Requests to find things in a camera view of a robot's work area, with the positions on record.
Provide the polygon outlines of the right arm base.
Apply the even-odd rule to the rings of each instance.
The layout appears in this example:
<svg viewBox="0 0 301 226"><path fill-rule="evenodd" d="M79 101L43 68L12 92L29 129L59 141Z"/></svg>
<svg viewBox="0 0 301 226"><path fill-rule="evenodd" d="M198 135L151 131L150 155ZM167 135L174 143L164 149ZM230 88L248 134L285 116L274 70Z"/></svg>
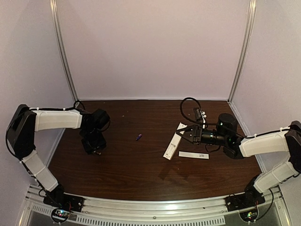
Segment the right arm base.
<svg viewBox="0 0 301 226"><path fill-rule="evenodd" d="M238 211L242 221L251 223L255 222L259 217L258 205L265 203L262 195L253 197L246 193L230 194L224 198L228 212Z"/></svg>

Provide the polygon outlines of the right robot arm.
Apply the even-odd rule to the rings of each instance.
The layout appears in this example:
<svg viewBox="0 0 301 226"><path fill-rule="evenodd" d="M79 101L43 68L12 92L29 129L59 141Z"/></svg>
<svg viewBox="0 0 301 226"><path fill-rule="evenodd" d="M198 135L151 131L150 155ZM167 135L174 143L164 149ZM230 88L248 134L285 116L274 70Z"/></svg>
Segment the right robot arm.
<svg viewBox="0 0 301 226"><path fill-rule="evenodd" d="M237 133L238 121L229 113L218 117L216 128L205 129L200 122L177 130L177 135L193 144L216 145L231 159L240 160L262 153L286 152L289 156L271 170L255 176L246 186L239 202L255 205L262 194L301 172L301 123L293 121L288 127L244 137Z"/></svg>

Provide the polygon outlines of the white remote control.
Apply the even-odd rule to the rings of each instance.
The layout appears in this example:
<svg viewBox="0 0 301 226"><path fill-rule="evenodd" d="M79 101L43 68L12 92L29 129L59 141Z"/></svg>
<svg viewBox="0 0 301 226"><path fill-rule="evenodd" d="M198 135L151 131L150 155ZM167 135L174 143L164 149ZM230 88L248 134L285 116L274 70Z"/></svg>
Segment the white remote control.
<svg viewBox="0 0 301 226"><path fill-rule="evenodd" d="M172 159L172 157L174 156L174 153L175 151L177 150L179 144L180 144L180 141L181 141L181 136L178 135L176 132L180 129L183 129L183 128L186 128L187 125L183 124L183 123L179 123L169 145L167 146L166 148L166 151L163 155L164 158L168 159L169 161Z"/></svg>

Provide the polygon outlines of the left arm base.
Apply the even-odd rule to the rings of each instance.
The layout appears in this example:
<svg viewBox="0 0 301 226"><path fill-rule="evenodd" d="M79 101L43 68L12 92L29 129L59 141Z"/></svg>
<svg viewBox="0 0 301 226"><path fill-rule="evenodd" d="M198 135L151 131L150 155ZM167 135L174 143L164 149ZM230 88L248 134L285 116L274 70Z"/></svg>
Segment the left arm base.
<svg viewBox="0 0 301 226"><path fill-rule="evenodd" d="M64 194L63 201L59 203L46 196L43 199L43 203L54 208L50 213L50 217L54 223L60 225L67 220L71 220L76 213L82 211L84 198L81 196Z"/></svg>

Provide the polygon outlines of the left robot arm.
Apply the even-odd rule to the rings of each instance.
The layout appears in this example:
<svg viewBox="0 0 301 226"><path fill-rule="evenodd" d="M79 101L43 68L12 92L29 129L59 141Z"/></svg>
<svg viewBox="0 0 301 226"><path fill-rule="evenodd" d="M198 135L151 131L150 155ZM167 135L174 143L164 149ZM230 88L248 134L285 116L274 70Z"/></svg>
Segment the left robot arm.
<svg viewBox="0 0 301 226"><path fill-rule="evenodd" d="M79 129L85 152L93 154L106 147L103 132L110 122L109 115L102 109L89 113L76 107L30 108L21 104L7 127L5 142L8 151L44 189L46 197L55 206L63 206L66 202L64 187L40 159L34 144L35 133L49 129Z"/></svg>

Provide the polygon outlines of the white battery cover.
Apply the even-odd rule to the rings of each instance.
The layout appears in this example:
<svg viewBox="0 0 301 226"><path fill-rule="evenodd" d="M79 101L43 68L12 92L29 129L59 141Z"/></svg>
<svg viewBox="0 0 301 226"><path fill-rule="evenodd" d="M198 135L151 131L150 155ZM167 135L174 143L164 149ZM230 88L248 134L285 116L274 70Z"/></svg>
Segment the white battery cover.
<svg viewBox="0 0 301 226"><path fill-rule="evenodd" d="M209 154L179 151L179 157L209 160Z"/></svg>

